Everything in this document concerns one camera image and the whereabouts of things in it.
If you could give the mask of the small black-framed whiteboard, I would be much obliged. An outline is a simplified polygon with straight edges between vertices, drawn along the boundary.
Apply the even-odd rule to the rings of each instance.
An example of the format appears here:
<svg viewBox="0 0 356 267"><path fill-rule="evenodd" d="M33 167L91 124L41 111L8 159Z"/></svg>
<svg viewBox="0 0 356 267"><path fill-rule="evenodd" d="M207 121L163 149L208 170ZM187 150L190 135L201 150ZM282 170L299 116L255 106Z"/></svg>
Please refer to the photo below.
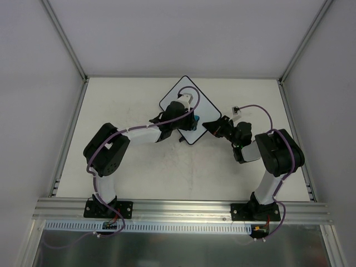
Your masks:
<svg viewBox="0 0 356 267"><path fill-rule="evenodd" d="M207 129L202 124L205 122L216 121L221 118L222 114L188 76L183 76L180 78L180 80L173 86L173 88L170 89L168 93L161 99L159 102L159 107L163 111L166 110L167 106L173 100L177 99L179 90L187 86L195 87L199 91L200 102L194 111L194 115L199 116L199 121L195 131L178 130L178 132L182 137L184 137L189 145L193 145L207 132ZM182 93L190 93L193 96L191 107L194 107L197 103L196 91L192 88L186 88L182 91Z"/></svg>

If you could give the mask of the blue whiteboard eraser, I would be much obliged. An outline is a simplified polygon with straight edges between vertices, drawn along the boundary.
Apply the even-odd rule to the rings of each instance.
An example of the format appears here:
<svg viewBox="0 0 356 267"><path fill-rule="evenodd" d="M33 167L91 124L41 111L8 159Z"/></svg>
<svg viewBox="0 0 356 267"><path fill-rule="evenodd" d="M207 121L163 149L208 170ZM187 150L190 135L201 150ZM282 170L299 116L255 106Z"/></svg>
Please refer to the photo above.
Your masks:
<svg viewBox="0 0 356 267"><path fill-rule="evenodd" d="M192 120L192 131L196 131L198 122L200 120L200 117L198 115L194 115L193 120Z"/></svg>

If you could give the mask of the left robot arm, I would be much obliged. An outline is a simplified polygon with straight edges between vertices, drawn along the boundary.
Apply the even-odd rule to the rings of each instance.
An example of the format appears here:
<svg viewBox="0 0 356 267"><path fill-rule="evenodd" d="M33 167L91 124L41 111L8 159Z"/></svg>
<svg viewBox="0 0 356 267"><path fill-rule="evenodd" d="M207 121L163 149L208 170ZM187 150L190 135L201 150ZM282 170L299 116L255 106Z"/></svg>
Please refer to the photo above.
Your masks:
<svg viewBox="0 0 356 267"><path fill-rule="evenodd" d="M194 131L199 116L193 108L172 101L166 110L149 120L147 125L119 131L111 123L101 126L83 151L86 171L93 176L97 211L104 217L116 211L116 192L112 174L118 169L130 146L157 143L169 138L174 130Z"/></svg>

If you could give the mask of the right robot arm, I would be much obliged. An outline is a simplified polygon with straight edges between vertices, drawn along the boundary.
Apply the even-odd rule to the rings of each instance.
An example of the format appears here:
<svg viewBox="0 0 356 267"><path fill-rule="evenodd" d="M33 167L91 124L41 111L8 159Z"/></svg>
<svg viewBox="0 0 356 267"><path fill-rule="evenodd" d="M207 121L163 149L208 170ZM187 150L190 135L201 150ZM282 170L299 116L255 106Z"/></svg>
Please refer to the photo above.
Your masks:
<svg viewBox="0 0 356 267"><path fill-rule="evenodd" d="M239 122L235 126L227 116L202 125L213 136L231 143L238 163L261 159L265 167L263 178L249 201L230 205L232 221L280 221L276 196L286 178L305 163L304 154L293 138L285 129L253 136L251 123Z"/></svg>

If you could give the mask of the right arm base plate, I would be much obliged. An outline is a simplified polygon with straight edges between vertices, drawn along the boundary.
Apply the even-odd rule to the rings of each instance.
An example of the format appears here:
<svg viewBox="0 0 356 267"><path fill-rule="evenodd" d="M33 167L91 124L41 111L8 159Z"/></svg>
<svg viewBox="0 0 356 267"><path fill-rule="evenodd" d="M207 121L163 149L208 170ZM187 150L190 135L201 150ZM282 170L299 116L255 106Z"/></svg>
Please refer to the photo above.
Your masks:
<svg viewBox="0 0 356 267"><path fill-rule="evenodd" d="M232 203L230 204L230 213L232 221L272 221L281 220L280 211L277 203L268 205L251 203Z"/></svg>

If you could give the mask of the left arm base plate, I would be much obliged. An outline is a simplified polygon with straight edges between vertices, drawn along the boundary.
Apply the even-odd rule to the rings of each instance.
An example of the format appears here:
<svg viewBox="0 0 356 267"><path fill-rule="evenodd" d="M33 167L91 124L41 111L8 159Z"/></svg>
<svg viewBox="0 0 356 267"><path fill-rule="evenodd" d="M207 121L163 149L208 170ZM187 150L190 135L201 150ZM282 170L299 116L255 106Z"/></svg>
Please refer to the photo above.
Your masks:
<svg viewBox="0 0 356 267"><path fill-rule="evenodd" d="M109 209L96 198L88 199L85 204L85 209L83 212L83 217L85 218L95 218L95 219L112 219L118 216L113 209L118 211L124 219L131 219L133 212L132 201L121 201L113 199L108 206L112 207Z"/></svg>

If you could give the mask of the right aluminium frame post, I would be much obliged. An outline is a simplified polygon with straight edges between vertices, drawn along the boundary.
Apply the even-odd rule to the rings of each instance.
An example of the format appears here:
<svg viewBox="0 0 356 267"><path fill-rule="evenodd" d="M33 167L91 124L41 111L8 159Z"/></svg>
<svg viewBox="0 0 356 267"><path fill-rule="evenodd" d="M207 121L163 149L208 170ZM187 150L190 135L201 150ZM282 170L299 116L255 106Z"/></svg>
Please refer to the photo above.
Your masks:
<svg viewBox="0 0 356 267"><path fill-rule="evenodd" d="M303 51L307 47L309 41L313 37L315 31L317 30L318 26L322 22L323 18L325 17L326 13L328 12L330 6L333 4L333 0L325 0L323 1L321 7L317 11L315 17L313 18L311 24L309 25L306 33L304 34L302 40L298 44L295 52L292 55L292 58L290 59L289 63L287 64L283 74L279 78L279 83L281 85L284 84L286 79L288 78L289 74L293 70L295 64L297 63L298 59L301 57Z"/></svg>

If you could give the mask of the aluminium frame post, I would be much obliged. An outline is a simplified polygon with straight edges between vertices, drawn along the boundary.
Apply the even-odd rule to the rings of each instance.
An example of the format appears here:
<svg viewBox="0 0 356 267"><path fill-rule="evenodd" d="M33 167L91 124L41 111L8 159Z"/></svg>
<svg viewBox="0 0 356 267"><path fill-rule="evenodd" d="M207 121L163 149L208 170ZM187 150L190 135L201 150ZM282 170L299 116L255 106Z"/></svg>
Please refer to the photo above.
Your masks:
<svg viewBox="0 0 356 267"><path fill-rule="evenodd" d="M63 43L72 63L74 64L81 80L83 82L87 81L87 75L75 53L75 50L73 49L70 40L68 39L61 23L60 20L58 19L58 16L56 15L56 12L54 8L51 5L51 2L48 0L40 0L41 5L43 6L45 12L47 13L52 25L54 26L55 31L57 32L61 42Z"/></svg>
<svg viewBox="0 0 356 267"><path fill-rule="evenodd" d="M295 64L297 63L298 59L301 57L303 51L307 47L309 41L313 37L315 31L317 30L318 26L322 22L323 18L325 17L326 13L328 12L330 6L333 4L333 0L325 0L323 1L321 7L317 11L315 17L313 18L311 24L309 25L306 33L304 34L302 40L298 44L295 52L292 55L292 58L290 59L289 63L287 64L283 74L279 78L279 83L281 85L284 84L286 79L288 78L289 74L293 70Z"/></svg>

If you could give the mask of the aluminium mounting rail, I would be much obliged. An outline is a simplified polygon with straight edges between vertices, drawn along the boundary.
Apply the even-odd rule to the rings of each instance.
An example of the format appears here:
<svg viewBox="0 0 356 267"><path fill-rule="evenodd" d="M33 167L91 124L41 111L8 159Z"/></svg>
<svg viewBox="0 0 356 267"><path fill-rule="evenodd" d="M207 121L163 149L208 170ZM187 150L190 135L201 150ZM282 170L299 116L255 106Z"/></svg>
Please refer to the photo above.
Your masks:
<svg viewBox="0 0 356 267"><path fill-rule="evenodd" d="M32 219L83 220L87 199L41 197ZM132 221L172 223L230 223L229 201L132 200ZM286 224L333 225L327 204L286 202Z"/></svg>

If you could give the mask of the left aluminium frame post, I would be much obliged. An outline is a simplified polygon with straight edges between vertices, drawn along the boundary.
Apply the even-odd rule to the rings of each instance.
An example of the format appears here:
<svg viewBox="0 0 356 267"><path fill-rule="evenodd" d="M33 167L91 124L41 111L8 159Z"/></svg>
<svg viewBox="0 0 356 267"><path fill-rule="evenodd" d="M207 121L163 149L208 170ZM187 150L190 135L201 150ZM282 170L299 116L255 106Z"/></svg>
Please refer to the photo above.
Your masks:
<svg viewBox="0 0 356 267"><path fill-rule="evenodd" d="M73 49L70 40L68 39L61 23L60 20L58 19L58 16L56 15L56 12L54 8L51 5L51 2L48 0L40 0L41 5L43 6L45 12L47 13L52 25L54 26L55 31L57 32L61 42L63 43L72 63L74 64L81 80L83 82L87 81L87 75L75 53L75 50Z"/></svg>

